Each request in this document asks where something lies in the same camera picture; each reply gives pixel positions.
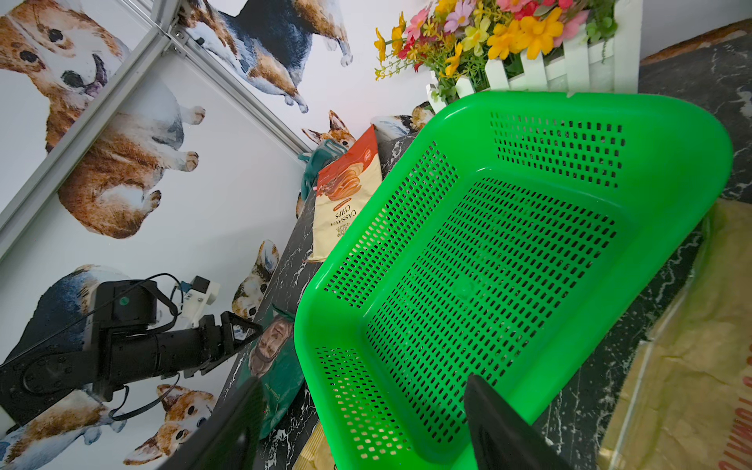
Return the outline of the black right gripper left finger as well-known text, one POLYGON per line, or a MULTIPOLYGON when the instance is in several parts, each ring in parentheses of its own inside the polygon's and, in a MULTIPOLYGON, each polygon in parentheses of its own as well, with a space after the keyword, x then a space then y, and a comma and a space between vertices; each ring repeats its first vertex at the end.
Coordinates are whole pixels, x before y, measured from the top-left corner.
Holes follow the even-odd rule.
POLYGON ((253 469, 265 409, 262 382, 247 380, 160 469, 253 469))

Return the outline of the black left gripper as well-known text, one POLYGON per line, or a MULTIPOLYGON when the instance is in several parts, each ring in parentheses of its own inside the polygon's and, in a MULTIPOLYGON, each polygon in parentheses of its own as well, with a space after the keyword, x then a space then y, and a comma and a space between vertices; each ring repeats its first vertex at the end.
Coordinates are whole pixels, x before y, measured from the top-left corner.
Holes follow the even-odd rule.
POLYGON ((156 336, 155 376, 183 372, 190 378, 207 374, 227 358, 241 352, 264 334, 264 327, 230 311, 221 314, 221 326, 205 315, 199 326, 156 336))

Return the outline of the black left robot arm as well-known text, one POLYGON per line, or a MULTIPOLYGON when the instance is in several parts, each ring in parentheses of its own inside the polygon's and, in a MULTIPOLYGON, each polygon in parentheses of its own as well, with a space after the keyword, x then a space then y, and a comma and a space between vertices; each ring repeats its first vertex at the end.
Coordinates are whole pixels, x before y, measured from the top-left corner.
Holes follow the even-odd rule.
POLYGON ((264 329, 226 311, 197 326, 159 326, 159 305, 178 306, 153 278, 111 281, 96 289, 90 313, 1 366, 1 422, 9 433, 86 386, 111 401, 125 386, 155 377, 208 374, 262 336, 264 329))

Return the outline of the tan kettle chips bag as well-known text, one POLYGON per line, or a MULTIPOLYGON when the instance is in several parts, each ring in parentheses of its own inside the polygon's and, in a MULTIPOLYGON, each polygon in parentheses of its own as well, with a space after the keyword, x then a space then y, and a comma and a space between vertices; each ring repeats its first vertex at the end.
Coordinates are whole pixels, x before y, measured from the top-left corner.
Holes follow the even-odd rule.
POLYGON ((321 423, 317 423, 298 456, 294 470, 336 470, 337 465, 321 423))

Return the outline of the green Real chips bag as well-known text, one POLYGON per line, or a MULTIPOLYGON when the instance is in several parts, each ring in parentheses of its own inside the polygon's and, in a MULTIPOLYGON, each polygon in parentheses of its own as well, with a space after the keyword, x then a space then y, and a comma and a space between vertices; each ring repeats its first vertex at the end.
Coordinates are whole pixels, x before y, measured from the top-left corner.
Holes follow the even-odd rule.
POLYGON ((290 405, 304 383, 304 374, 294 343, 294 315, 270 305, 260 318, 264 334, 250 346, 250 352, 241 362, 237 381, 238 389, 250 379, 262 383, 266 401, 260 439, 265 439, 287 414, 290 405))

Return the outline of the red cream cassava chips bag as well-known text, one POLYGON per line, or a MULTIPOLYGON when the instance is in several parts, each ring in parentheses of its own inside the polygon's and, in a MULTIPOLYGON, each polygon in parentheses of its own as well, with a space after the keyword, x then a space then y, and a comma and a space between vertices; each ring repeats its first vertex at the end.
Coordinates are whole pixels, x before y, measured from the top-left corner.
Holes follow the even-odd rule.
POLYGON ((319 172, 313 246, 308 262, 324 262, 383 181, 372 125, 336 162, 319 172))

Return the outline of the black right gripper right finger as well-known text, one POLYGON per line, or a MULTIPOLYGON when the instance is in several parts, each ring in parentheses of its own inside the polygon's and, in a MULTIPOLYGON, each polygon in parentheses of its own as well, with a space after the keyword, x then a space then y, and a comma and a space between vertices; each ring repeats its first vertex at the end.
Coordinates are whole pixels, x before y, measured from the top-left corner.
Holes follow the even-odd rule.
POLYGON ((556 470, 570 467, 481 376, 469 376, 463 401, 474 456, 480 469, 556 470))

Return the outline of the tan balsamico tomato chips bag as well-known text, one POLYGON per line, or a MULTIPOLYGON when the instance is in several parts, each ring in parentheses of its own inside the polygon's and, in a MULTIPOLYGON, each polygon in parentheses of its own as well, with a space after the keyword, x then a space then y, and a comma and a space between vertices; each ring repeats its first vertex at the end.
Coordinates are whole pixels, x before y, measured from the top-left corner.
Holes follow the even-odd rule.
POLYGON ((751 466, 751 207, 720 200, 691 278, 638 347, 601 469, 751 466))

